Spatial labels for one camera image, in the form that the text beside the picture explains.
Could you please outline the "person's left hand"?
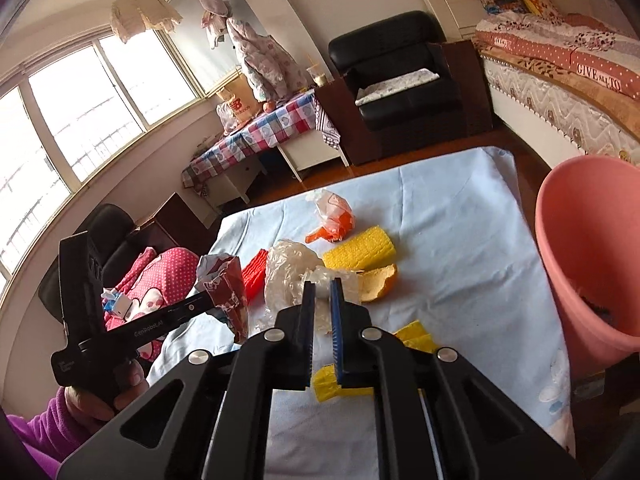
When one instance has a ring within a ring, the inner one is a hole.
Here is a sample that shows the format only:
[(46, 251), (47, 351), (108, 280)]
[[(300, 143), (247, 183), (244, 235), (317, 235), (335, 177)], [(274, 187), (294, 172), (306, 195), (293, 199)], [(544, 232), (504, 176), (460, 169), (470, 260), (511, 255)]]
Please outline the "person's left hand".
[(94, 422), (96, 424), (108, 422), (117, 412), (140, 398), (149, 389), (143, 368), (137, 360), (117, 367), (115, 378), (119, 384), (120, 393), (113, 401), (105, 402), (85, 389), (64, 388), (65, 404), (76, 422), (86, 427)]

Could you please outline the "purple sleeve forearm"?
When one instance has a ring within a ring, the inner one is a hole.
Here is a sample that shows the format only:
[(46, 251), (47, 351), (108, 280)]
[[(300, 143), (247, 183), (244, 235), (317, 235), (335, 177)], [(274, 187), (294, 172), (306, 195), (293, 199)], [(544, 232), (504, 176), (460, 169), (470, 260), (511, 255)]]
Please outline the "purple sleeve forearm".
[(31, 420), (17, 415), (8, 415), (6, 419), (30, 456), (50, 479), (55, 478), (64, 460), (89, 437), (86, 428), (70, 414), (63, 388), (58, 389), (47, 409)]

